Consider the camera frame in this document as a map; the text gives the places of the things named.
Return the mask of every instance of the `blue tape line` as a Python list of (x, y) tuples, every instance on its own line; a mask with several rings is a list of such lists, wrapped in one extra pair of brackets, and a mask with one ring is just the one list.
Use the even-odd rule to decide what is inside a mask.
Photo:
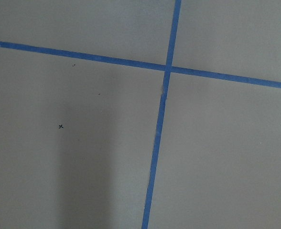
[(112, 58), (107, 56), (99, 56), (99, 55), (92, 55), (87, 53), (81, 52), (71, 52), (65, 50), (58, 50), (58, 49), (49, 49), (49, 48), (42, 48), (42, 47), (35, 47), (25, 44), (16, 44), (10, 42), (0, 42), (0, 47), (8, 48), (8, 49), (16, 49), (22, 51), (29, 51), (29, 52), (38, 52), (38, 53), (45, 53), (50, 55), (56, 56), (65, 56), (89, 61), (98, 61), (98, 62), (105, 62), (105, 63), (113, 63), (113, 64), (120, 64), (125, 66), (132, 66), (132, 67), (139, 67), (139, 68), (147, 68), (153, 70), (164, 71), (165, 65), (162, 64), (155, 64), (155, 63), (148, 63), (148, 62), (141, 62), (141, 61), (132, 61), (120, 58)]
[[(175, 18), (175, 17), (178, 17), (178, 14), (174, 15), (174, 19), (178, 20), (178, 18)], [(10, 42), (0, 42), (0, 47), (8, 48), (8, 49), (22, 50), (22, 51), (29, 51), (29, 52), (45, 53), (45, 54), (57, 55), (57, 56), (65, 56), (65, 57), (71, 57), (71, 58), (83, 59), (83, 60), (89, 60), (89, 61), (120, 64), (120, 65), (125, 65), (125, 66), (146, 68), (146, 69), (152, 69), (152, 70), (158, 70), (158, 71), (170, 71), (173, 73), (202, 76), (202, 77), (220, 79), (220, 80), (229, 80), (229, 81), (240, 82), (240, 83), (256, 84), (256, 85), (262, 85), (262, 86), (267, 86), (267, 87), (281, 88), (281, 82), (277, 82), (277, 81), (262, 80), (262, 79), (250, 78), (250, 77), (244, 77), (244, 76), (238, 76), (238, 75), (229, 75), (229, 74), (223, 74), (223, 73), (194, 70), (194, 69), (189, 69), (189, 68), (172, 67), (171, 65), (173, 62), (174, 42), (170, 42), (170, 44), (169, 44), (166, 65), (148, 63), (148, 62), (140, 62), (140, 61), (132, 61), (132, 60), (126, 60), (126, 59), (120, 59), (120, 58), (112, 58), (112, 57), (107, 57), (107, 56), (92, 55), (92, 54), (81, 53), (81, 52), (71, 52), (71, 51), (65, 51), (65, 50), (35, 47), (35, 46), (30, 46), (30, 45), (25, 45), (25, 44), (16, 44), (16, 43), (10, 43)]]
[(171, 71), (173, 73), (182, 73), (187, 75), (196, 75), (196, 76), (202, 76), (202, 77), (213, 78), (213, 79), (229, 80), (229, 81), (235, 81), (241, 83), (249, 83), (249, 84), (256, 84), (256, 85), (262, 85), (267, 87), (281, 88), (281, 82), (277, 82), (277, 81), (262, 80), (262, 79), (249, 78), (249, 77), (238, 76), (238, 75), (214, 73), (214, 72), (207, 72), (207, 71), (180, 68), (180, 67), (171, 67)]
[(171, 73), (171, 65), (173, 63), (175, 38), (176, 38), (177, 29), (178, 29), (180, 7), (181, 7), (181, 0), (176, 0), (175, 4), (174, 4), (173, 22), (172, 22), (172, 27), (171, 27), (171, 32), (170, 32), (167, 59), (166, 59), (166, 68), (165, 68), (164, 81), (163, 81), (163, 93), (161, 95), (158, 120), (157, 120), (157, 124), (156, 124), (156, 134), (155, 134), (155, 138), (154, 138), (154, 146), (153, 146), (151, 166), (150, 166), (150, 177), (149, 177), (149, 184), (148, 184), (148, 188), (147, 188), (145, 208), (144, 208), (141, 229), (147, 229), (148, 224), (149, 224), (149, 216), (150, 216), (151, 202), (152, 202), (152, 196), (153, 196), (156, 167), (157, 167), (158, 157), (159, 157), (163, 122), (164, 122), (164, 114), (165, 114), (165, 106), (166, 106), (166, 99), (167, 99), (167, 94), (168, 94), (168, 87), (169, 87), (169, 80), (170, 80), (170, 73)]

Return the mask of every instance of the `blue painter's tape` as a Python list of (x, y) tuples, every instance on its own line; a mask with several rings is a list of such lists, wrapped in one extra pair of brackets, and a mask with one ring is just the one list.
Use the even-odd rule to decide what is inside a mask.
[(166, 106), (166, 99), (168, 94), (168, 87), (169, 87), (169, 80), (170, 80), (170, 73), (171, 73), (171, 65), (173, 63), (173, 52), (174, 52), (175, 38), (176, 38), (178, 22), (179, 22), (180, 7), (181, 7), (181, 0), (176, 0), (174, 4), (173, 22), (170, 32), (168, 52), (166, 58), (166, 68), (165, 68), (164, 81), (163, 81), (163, 93), (161, 95), (158, 121), (156, 124), (156, 134), (154, 139), (154, 146), (153, 146), (151, 166), (150, 166), (150, 177), (149, 177), (149, 184), (147, 188), (141, 229), (147, 229), (149, 224), (149, 216), (150, 216), (151, 202), (153, 196), (156, 168), (157, 168), (158, 157), (159, 157), (160, 143), (162, 137), (162, 129), (163, 129), (165, 106)]
[(71, 51), (58, 50), (58, 49), (35, 47), (35, 46), (30, 46), (30, 45), (25, 45), (25, 44), (0, 42), (0, 47), (8, 48), (8, 49), (22, 50), (22, 51), (29, 51), (29, 52), (45, 53), (45, 54), (56, 55), (56, 56), (65, 56), (65, 57), (71, 57), (71, 58), (77, 58), (77, 59), (83, 59), (83, 60), (89, 60), (89, 61), (98, 61), (98, 62), (105, 62), (105, 63), (112, 63), (112, 64), (120, 64), (120, 65), (125, 65), (125, 66), (147, 68), (147, 69), (153, 69), (153, 70), (159, 70), (159, 71), (165, 70), (165, 65), (162, 65), (162, 64), (132, 61), (132, 60), (126, 60), (126, 59), (120, 59), (120, 58), (92, 55), (92, 54), (81, 53), (81, 52), (71, 52)]
[(173, 73), (182, 73), (187, 75), (196, 75), (196, 76), (202, 76), (202, 77), (213, 78), (213, 79), (229, 80), (229, 81), (235, 81), (241, 83), (250, 83), (250, 84), (262, 85), (267, 87), (281, 88), (281, 82), (277, 82), (277, 81), (262, 80), (262, 79), (249, 78), (249, 77), (238, 76), (238, 75), (214, 73), (214, 72), (207, 72), (207, 71), (180, 68), (180, 67), (171, 67), (171, 71)]

